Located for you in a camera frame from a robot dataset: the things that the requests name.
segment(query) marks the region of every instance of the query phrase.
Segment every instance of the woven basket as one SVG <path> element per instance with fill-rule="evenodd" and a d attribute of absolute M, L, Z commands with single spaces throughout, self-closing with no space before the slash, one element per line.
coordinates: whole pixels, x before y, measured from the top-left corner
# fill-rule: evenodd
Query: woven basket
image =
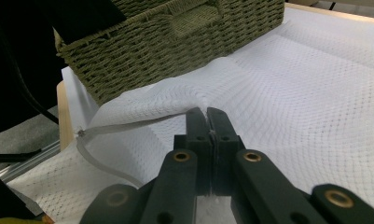
<path fill-rule="evenodd" d="M 229 55 L 283 21 L 284 0 L 114 0 L 128 18 L 59 55 L 102 105 Z"/>

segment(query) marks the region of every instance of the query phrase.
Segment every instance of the table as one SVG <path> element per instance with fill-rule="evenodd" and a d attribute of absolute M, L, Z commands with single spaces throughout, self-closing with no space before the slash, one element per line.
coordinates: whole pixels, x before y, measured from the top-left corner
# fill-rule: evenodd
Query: table
<path fill-rule="evenodd" d="M 288 21 L 290 17 L 306 18 L 306 16 L 310 16 L 314 20 L 334 20 L 335 18 L 343 18 L 350 21 L 374 23 L 374 18 L 285 3 L 284 21 Z M 74 77 L 69 67 L 64 68 L 62 73 L 63 81 L 58 85 L 57 93 L 60 142 L 61 149 L 65 149 L 74 139 L 75 133 L 79 129 L 86 128 L 89 121 L 98 110 L 98 106 L 86 93 L 82 84 Z"/>

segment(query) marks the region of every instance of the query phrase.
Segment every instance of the white cloth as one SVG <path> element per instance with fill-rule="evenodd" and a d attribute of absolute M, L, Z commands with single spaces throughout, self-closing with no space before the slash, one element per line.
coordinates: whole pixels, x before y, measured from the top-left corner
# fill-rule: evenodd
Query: white cloth
<path fill-rule="evenodd" d="M 202 69 L 123 93 L 79 144 L 144 184 L 195 106 L 227 112 L 246 147 L 266 153 L 297 188 L 332 183 L 374 207 L 374 38 L 289 22 Z M 97 169 L 74 141 L 9 185 L 58 223 L 76 223 L 101 189 L 135 180 Z M 200 197 L 197 222 L 234 222 L 229 198 Z"/>

